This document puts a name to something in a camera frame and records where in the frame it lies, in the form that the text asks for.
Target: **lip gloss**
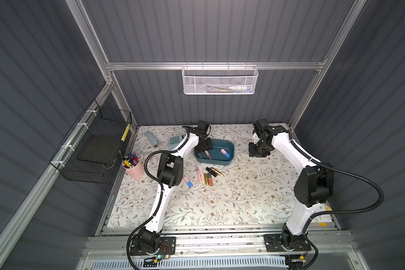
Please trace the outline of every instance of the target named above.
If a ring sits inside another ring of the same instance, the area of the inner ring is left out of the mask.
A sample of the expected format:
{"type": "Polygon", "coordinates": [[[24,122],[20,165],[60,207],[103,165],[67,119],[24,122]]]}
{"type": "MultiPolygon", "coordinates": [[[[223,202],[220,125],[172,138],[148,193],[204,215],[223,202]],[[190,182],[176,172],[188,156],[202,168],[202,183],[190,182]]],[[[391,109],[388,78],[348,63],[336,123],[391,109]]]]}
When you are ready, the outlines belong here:
{"type": "Polygon", "coordinates": [[[213,179],[211,175],[209,175],[209,186],[213,186],[213,179]]]}
{"type": "Polygon", "coordinates": [[[212,171],[214,171],[215,173],[217,173],[219,176],[221,176],[221,175],[222,175],[222,174],[221,174],[221,172],[220,172],[220,171],[218,171],[218,170],[216,170],[215,168],[210,167],[210,169],[211,169],[212,171]]]}
{"type": "Polygon", "coordinates": [[[209,174],[208,173],[204,174],[204,181],[205,181],[205,185],[208,186],[209,185],[209,174]]]}
{"type": "Polygon", "coordinates": [[[201,178],[200,168],[196,166],[196,175],[198,176],[198,180],[202,183],[203,179],[201,178]]]}
{"type": "Polygon", "coordinates": [[[206,150],[205,151],[205,154],[207,155],[207,157],[209,158],[209,159],[212,159],[212,156],[209,154],[209,152],[206,150]]]}

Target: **aluminum frame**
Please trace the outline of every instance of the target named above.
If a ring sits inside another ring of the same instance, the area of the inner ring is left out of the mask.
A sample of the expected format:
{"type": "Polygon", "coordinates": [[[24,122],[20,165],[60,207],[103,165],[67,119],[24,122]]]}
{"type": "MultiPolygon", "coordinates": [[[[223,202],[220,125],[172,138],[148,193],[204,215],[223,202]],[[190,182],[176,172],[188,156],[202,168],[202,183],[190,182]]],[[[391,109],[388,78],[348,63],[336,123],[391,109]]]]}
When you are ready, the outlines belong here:
{"type": "MultiPolygon", "coordinates": [[[[84,36],[87,46],[92,52],[92,55],[96,60],[97,66],[99,67],[99,70],[101,71],[105,81],[112,80],[113,83],[115,84],[116,87],[113,90],[112,94],[117,105],[119,106],[119,109],[131,112],[130,107],[126,101],[126,98],[124,97],[123,91],[120,88],[116,76],[112,71],[109,71],[106,66],[106,63],[108,62],[107,55],[105,54],[105,51],[96,34],[96,31],[94,30],[90,18],[88,17],[87,11],[84,8],[84,5],[82,4],[82,1],[66,0],[66,4],[68,5],[82,35],[84,36]]],[[[131,115],[132,115],[132,132],[135,132],[137,123],[135,121],[135,118],[133,117],[133,114],[131,115]]]]}
{"type": "MultiPolygon", "coordinates": [[[[176,254],[173,257],[219,256],[221,258],[228,256],[231,258],[232,256],[243,255],[300,253],[297,251],[267,252],[264,245],[264,234],[267,232],[189,233],[183,235],[165,233],[163,235],[177,237],[176,254]]],[[[320,253],[348,253],[355,265],[355,270],[368,270],[366,262],[360,259],[362,258],[361,253],[349,231],[311,231],[308,237],[318,247],[320,253]]],[[[127,236],[89,237],[77,269],[90,269],[93,260],[96,259],[124,259],[126,257],[126,241],[127,236]]]]}
{"type": "MultiPolygon", "coordinates": [[[[113,84],[108,81],[102,88],[101,92],[96,97],[96,102],[93,101],[92,104],[87,108],[86,113],[79,120],[79,124],[85,123],[88,117],[92,114],[92,111],[97,108],[97,105],[102,105],[105,100],[107,100],[108,95],[113,89],[113,84]]],[[[70,133],[64,145],[71,143],[71,141],[78,134],[78,131],[83,125],[76,125],[74,130],[70,133]]],[[[54,156],[53,161],[58,161],[62,158],[66,149],[62,147],[57,154],[54,156]]],[[[43,172],[42,176],[36,182],[34,187],[31,189],[30,193],[24,199],[16,213],[13,215],[12,219],[8,222],[5,229],[0,234],[0,267],[5,262],[6,258],[12,251],[16,242],[19,240],[20,236],[24,232],[25,228],[31,221],[32,217],[38,210],[39,206],[43,202],[43,199],[48,194],[51,187],[54,185],[55,181],[59,176],[59,171],[54,168],[53,165],[49,164],[48,167],[43,172]]]]}
{"type": "MultiPolygon", "coordinates": [[[[133,148],[137,134],[138,134],[138,129],[136,129],[136,132],[132,133],[132,136],[130,137],[129,143],[126,148],[126,153],[128,153],[133,148]]],[[[108,217],[108,215],[110,215],[112,208],[114,206],[114,202],[115,202],[116,196],[119,192],[119,188],[120,188],[121,182],[123,180],[124,174],[125,174],[125,169],[123,168],[123,166],[120,166],[119,172],[117,173],[117,176],[116,176],[116,180],[114,181],[113,188],[111,189],[110,195],[108,197],[107,204],[105,205],[105,209],[103,210],[102,217],[99,221],[99,225],[97,226],[96,233],[94,234],[95,236],[101,236],[104,226],[106,226],[106,224],[108,224],[107,217],[108,217]]]]}
{"type": "Polygon", "coordinates": [[[304,93],[302,99],[300,100],[297,109],[295,110],[294,114],[292,115],[291,121],[289,125],[292,129],[297,127],[300,118],[303,116],[304,111],[308,107],[310,100],[312,99],[313,95],[317,91],[320,83],[322,82],[324,76],[326,75],[327,71],[329,70],[333,60],[335,59],[340,47],[342,46],[343,42],[345,41],[346,36],[348,35],[349,31],[351,30],[352,26],[356,22],[358,15],[363,9],[367,0],[354,0],[349,9],[345,19],[342,22],[342,25],[339,28],[333,42],[331,43],[329,50],[327,51],[324,62],[324,66],[321,71],[318,71],[311,83],[308,85],[306,92],[304,93]]]}
{"type": "Polygon", "coordinates": [[[108,62],[108,70],[181,70],[189,69],[245,69],[247,66],[257,66],[259,70],[321,70],[324,62],[193,62],[193,63],[163,63],[163,62],[108,62]]]}
{"type": "MultiPolygon", "coordinates": [[[[102,236],[117,236],[130,235],[135,227],[126,228],[109,228],[107,227],[108,219],[105,220],[101,235],[102,236]]],[[[212,225],[212,226],[165,226],[162,232],[165,234],[206,234],[210,233],[234,233],[234,232],[281,232],[283,223],[276,224],[245,224],[245,225],[212,225]]],[[[327,222],[326,226],[321,226],[318,223],[311,223],[309,231],[332,231],[338,230],[334,222],[327,222]]]]}

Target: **yellow tag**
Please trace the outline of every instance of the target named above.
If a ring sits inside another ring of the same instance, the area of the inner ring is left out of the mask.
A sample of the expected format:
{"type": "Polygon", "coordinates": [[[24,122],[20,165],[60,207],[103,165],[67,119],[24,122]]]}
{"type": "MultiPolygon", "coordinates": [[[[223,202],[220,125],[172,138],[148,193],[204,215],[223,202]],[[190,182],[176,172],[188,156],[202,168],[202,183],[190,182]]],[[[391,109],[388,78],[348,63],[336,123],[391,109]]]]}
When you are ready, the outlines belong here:
{"type": "Polygon", "coordinates": [[[129,132],[130,124],[127,125],[126,129],[124,130],[122,141],[126,139],[127,133],[129,132]]]}

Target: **pen holder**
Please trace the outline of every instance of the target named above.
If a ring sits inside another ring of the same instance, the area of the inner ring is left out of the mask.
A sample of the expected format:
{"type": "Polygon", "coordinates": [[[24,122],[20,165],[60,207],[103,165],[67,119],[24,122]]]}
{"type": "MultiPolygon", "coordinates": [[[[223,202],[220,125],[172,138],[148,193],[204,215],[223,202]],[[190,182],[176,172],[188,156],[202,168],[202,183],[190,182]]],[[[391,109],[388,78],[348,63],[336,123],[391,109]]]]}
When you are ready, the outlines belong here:
{"type": "Polygon", "coordinates": [[[140,178],[144,175],[144,155],[138,155],[139,162],[135,167],[126,169],[126,173],[132,178],[140,178]]]}

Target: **calculator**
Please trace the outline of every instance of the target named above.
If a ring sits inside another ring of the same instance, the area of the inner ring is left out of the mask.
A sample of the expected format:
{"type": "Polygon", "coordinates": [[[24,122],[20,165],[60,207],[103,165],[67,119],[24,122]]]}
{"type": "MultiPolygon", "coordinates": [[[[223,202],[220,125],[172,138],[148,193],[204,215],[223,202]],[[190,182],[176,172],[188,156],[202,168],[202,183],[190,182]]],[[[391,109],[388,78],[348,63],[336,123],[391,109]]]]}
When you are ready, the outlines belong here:
{"type": "Polygon", "coordinates": [[[170,138],[170,151],[174,150],[174,148],[176,148],[181,143],[181,141],[183,141],[186,138],[186,136],[187,136],[187,133],[171,137],[170,138]]]}

